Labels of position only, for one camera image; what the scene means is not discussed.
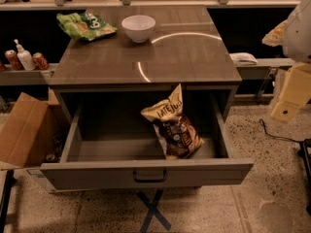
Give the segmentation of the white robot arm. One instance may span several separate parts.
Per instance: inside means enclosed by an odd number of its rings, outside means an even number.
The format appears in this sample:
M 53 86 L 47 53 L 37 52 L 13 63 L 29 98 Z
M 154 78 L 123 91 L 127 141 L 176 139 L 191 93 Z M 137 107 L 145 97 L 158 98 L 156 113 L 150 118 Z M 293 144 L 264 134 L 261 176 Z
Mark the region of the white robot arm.
M 278 24 L 262 42 L 281 46 L 295 64 L 286 72 L 284 84 L 271 117 L 282 122 L 294 118 L 311 99 L 311 0 L 301 0 L 288 18 Z

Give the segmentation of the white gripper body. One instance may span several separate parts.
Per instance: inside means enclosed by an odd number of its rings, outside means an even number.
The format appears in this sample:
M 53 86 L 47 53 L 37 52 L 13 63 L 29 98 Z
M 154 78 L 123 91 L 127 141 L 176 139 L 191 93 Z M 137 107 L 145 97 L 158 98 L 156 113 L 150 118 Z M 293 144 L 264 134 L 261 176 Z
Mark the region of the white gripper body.
M 311 64 L 298 63 L 285 74 L 285 80 L 271 117 L 289 122 L 311 99 Z

